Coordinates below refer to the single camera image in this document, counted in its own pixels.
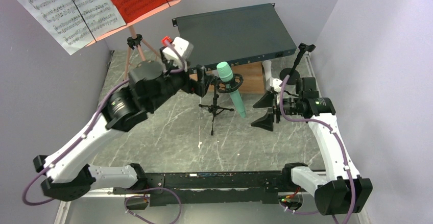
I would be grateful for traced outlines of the mint green microphone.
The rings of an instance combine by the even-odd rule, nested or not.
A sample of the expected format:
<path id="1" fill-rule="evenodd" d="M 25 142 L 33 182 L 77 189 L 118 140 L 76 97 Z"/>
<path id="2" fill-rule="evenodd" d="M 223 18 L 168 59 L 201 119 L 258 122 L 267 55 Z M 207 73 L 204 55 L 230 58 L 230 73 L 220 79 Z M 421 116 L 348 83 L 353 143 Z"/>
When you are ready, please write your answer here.
<path id="1" fill-rule="evenodd" d="M 246 118 L 246 109 L 238 91 L 243 83 L 243 78 L 239 74 L 234 74 L 227 62 L 220 62 L 216 66 L 219 78 L 225 86 L 225 93 L 229 93 L 230 98 L 242 118 Z"/>

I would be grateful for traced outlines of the black round-base mic stand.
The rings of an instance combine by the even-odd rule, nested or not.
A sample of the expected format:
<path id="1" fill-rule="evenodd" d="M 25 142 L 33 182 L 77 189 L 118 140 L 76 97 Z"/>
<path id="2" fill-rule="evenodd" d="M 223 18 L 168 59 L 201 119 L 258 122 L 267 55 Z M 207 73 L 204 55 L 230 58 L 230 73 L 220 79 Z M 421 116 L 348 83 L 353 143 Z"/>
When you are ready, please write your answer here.
<path id="1" fill-rule="evenodd" d="M 300 74 L 296 70 L 296 68 L 300 64 L 301 59 L 304 56 L 304 54 L 306 52 L 310 52 L 310 53 L 313 52 L 316 49 L 316 46 L 314 44 L 307 45 L 305 43 L 300 43 L 300 45 L 298 46 L 298 49 L 299 49 L 299 52 L 298 52 L 298 54 L 294 60 L 293 66 L 291 68 L 284 68 L 279 74 L 279 77 L 281 80 L 284 80 L 286 78 L 286 76 L 289 76 L 289 79 L 287 81 L 288 85 L 295 85 L 296 81 L 298 79 L 300 79 Z"/>

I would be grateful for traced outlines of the white microphone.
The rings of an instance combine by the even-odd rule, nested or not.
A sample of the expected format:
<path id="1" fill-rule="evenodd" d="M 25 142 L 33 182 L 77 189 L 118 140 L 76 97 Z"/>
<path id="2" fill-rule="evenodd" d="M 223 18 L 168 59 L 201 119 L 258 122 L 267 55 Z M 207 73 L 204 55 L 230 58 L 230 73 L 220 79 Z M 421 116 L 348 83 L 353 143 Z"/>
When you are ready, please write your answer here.
<path id="1" fill-rule="evenodd" d="M 270 60 L 262 61 L 262 69 L 263 69 L 263 77 L 264 77 L 264 83 L 266 91 L 272 91 L 272 83 L 273 83 L 273 77 L 272 77 L 272 62 Z"/>

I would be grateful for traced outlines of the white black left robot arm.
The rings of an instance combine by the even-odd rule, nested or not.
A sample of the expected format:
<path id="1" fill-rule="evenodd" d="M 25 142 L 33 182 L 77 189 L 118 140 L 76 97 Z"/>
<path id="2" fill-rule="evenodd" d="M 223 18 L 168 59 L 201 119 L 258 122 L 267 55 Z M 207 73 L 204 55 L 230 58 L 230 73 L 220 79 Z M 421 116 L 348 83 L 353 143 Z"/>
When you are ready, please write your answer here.
<path id="1" fill-rule="evenodd" d="M 187 70 L 164 69 L 156 62 L 142 62 L 128 73 L 102 100 L 90 122 L 57 152 L 34 158 L 35 169 L 45 179 L 44 196 L 60 201 L 76 200 L 96 189 L 118 187 L 141 193 L 148 178 L 138 163 L 123 167 L 101 167 L 90 164 L 103 146 L 147 120 L 178 91 L 203 97 L 213 76 L 203 66 L 197 67 L 197 78 Z"/>

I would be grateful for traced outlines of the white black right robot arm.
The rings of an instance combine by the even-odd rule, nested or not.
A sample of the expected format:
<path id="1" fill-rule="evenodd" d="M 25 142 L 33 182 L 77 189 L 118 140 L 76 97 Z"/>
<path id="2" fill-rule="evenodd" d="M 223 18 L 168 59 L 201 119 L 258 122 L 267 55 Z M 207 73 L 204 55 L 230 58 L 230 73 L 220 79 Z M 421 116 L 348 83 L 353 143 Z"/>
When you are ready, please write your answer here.
<path id="1" fill-rule="evenodd" d="M 286 80 L 268 79 L 269 88 L 254 104 L 254 108 L 267 108 L 265 116 L 252 122 L 253 127 L 273 131 L 281 118 L 290 122 L 306 123 L 318 143 L 325 165 L 325 176 L 313 172 L 305 163 L 289 163 L 282 171 L 284 189 L 297 187 L 314 197 L 322 215 L 345 214 L 347 218 L 359 213 L 373 185 L 363 178 L 351 160 L 339 132 L 336 111 L 332 101 L 321 97 L 313 77 L 296 81 L 296 93 L 284 98 Z"/>

